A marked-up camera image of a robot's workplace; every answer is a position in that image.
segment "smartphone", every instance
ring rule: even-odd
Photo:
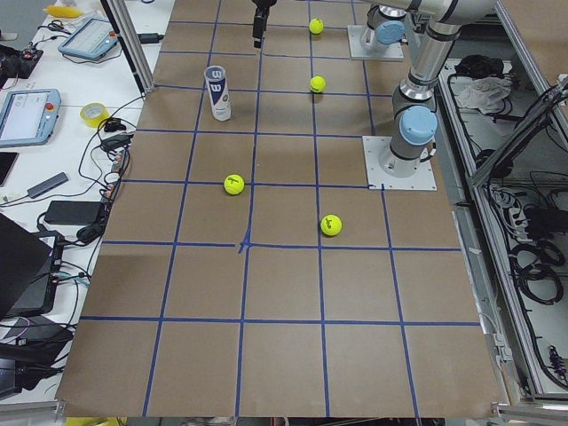
[[[17,157],[18,153],[0,153],[0,186],[4,186]]]

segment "yellow tennis ball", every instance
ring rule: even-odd
[[[323,31],[323,20],[320,18],[314,18],[310,21],[310,32],[312,34],[321,34]]]
[[[319,222],[319,228],[325,235],[329,237],[335,237],[338,233],[341,232],[343,224],[338,216],[327,215],[323,219],[321,219],[321,222]]]
[[[229,175],[225,178],[223,186],[230,195],[237,195],[245,189],[245,181],[239,175]]]
[[[310,89],[314,93],[321,93],[326,89],[327,83],[326,79],[321,75],[316,75],[310,80]]]

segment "roll of tape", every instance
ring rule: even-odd
[[[85,120],[89,127],[97,129],[99,125],[110,117],[107,107],[98,102],[85,105],[81,109],[81,118]]]

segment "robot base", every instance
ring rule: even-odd
[[[349,35],[349,48],[353,59],[371,59],[385,61],[403,61],[405,56],[402,52],[400,43],[394,43],[384,46],[383,50],[370,51],[361,45],[361,35],[367,27],[363,25],[347,26],[347,34]]]
[[[436,179],[430,162],[419,162],[418,170],[411,177],[395,177],[387,173],[379,163],[379,156],[389,149],[390,137],[364,136],[365,164],[367,166],[367,182],[370,189],[399,189],[407,191],[436,191]]]

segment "white can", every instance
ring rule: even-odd
[[[231,100],[227,86],[226,72],[223,67],[212,65],[205,68],[205,83],[211,102],[213,116],[220,122],[231,118]]]

